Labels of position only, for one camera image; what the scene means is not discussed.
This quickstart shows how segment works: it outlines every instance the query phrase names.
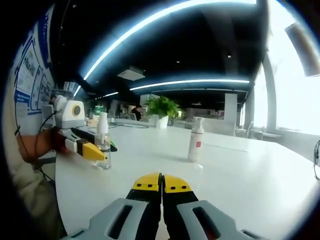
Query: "ceiling vent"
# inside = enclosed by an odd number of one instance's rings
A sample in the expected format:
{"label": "ceiling vent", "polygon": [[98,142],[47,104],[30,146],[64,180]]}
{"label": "ceiling vent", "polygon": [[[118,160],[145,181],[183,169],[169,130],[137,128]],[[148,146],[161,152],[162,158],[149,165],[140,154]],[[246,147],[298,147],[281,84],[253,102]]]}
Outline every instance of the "ceiling vent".
{"label": "ceiling vent", "polygon": [[143,79],[145,76],[143,75],[143,71],[139,70],[133,66],[129,67],[129,69],[123,71],[122,73],[118,74],[118,77],[127,79],[130,81],[135,81],[138,79]]}

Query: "cable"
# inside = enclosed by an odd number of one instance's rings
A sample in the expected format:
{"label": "cable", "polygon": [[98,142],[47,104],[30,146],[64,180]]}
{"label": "cable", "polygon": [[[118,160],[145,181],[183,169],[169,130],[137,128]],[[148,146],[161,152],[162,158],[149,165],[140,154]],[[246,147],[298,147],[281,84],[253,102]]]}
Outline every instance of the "cable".
{"label": "cable", "polygon": [[114,123],[116,126],[119,127],[127,127],[127,128],[134,128],[134,129],[148,129],[149,126],[146,125],[141,125],[141,124],[137,124],[137,123]]}
{"label": "cable", "polygon": [[314,170],[314,175],[317,180],[320,180],[320,178],[317,176],[316,173],[316,165],[319,163],[319,148],[320,148],[320,140],[316,143],[314,147],[314,153],[313,153],[313,170]]}
{"label": "cable", "polygon": [[[39,132],[38,132],[38,134],[37,134],[37,136],[36,136],[36,139],[35,139],[35,155],[37,155],[37,143],[38,143],[39,133],[40,133],[42,127],[44,126],[45,122],[48,121],[49,118],[51,118],[54,114],[56,114],[56,112],[52,113],[52,114],[42,123],[42,125],[41,125],[41,127],[40,127],[40,129],[39,129]],[[16,132],[17,132],[17,134],[19,135],[19,138],[20,138],[20,140],[21,140],[22,146],[23,146],[23,148],[24,148],[24,150],[25,150],[25,153],[26,153],[26,155],[27,155],[27,158],[29,159],[29,158],[30,158],[30,155],[29,155],[29,152],[28,152],[28,150],[27,150],[27,147],[26,147],[26,145],[25,145],[25,142],[24,142],[24,140],[23,140],[23,138],[22,138],[22,135],[21,135],[21,132],[20,132],[21,126],[18,125],[18,121],[17,121],[16,102],[14,103],[14,118],[15,118],[15,125],[16,125],[16,128],[17,128]],[[49,177],[47,174],[44,173],[44,171],[42,170],[41,167],[39,168],[39,171],[42,173],[42,175],[44,176],[44,178],[47,177],[48,179],[50,179],[51,181],[54,182],[54,180],[53,180],[51,177]]]}
{"label": "cable", "polygon": [[[36,138],[35,138],[35,146],[34,146],[34,154],[37,156],[37,143],[38,143],[38,139],[39,139],[39,135],[41,133],[41,129],[43,128],[43,126],[45,125],[45,123],[53,116],[55,115],[57,112],[54,111],[53,113],[51,113],[44,121],[43,123],[41,124],[40,128],[39,128],[39,131],[38,131],[38,134],[36,135]],[[39,171],[43,174],[44,178],[48,178],[50,179],[51,181],[55,182],[51,177],[49,177],[47,174],[44,173],[44,171],[42,170],[41,167],[39,167]]]}

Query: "white flower pot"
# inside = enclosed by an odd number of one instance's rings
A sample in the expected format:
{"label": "white flower pot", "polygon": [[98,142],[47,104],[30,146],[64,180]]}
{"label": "white flower pot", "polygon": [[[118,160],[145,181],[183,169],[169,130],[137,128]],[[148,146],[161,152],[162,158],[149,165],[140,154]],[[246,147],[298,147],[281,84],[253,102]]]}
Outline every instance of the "white flower pot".
{"label": "white flower pot", "polygon": [[160,119],[158,117],[157,122],[156,122],[156,128],[157,129],[166,129],[168,126],[168,120],[169,120],[169,116],[164,116]]}

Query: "clear spray bottle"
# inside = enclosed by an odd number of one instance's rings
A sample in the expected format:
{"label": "clear spray bottle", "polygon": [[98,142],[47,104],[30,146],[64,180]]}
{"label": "clear spray bottle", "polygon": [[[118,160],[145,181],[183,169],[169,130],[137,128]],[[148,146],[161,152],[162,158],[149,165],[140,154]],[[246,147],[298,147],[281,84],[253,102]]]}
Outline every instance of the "clear spray bottle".
{"label": "clear spray bottle", "polygon": [[99,121],[96,127],[96,135],[94,136],[94,144],[105,155],[105,160],[96,161],[96,167],[101,170],[107,170],[111,168],[111,144],[109,137],[109,125],[108,114],[106,112],[100,112]]}

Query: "window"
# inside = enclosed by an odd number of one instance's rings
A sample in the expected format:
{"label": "window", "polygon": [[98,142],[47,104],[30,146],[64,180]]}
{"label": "window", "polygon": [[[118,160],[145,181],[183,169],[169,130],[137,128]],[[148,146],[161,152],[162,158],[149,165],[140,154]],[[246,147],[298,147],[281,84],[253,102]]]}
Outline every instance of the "window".
{"label": "window", "polygon": [[246,103],[243,104],[243,107],[241,108],[240,113],[240,126],[243,127],[245,125],[246,120]]}
{"label": "window", "polygon": [[273,68],[276,94],[277,128],[320,134],[320,76],[305,76],[299,55],[286,33],[286,29],[295,20],[280,3],[275,0],[269,2],[272,2],[271,13],[273,8],[282,9],[278,19],[284,19],[286,23],[279,25],[277,21],[271,20],[268,39],[268,55]]}
{"label": "window", "polygon": [[268,122],[268,94],[264,67],[261,64],[254,82],[253,126],[266,128]]}

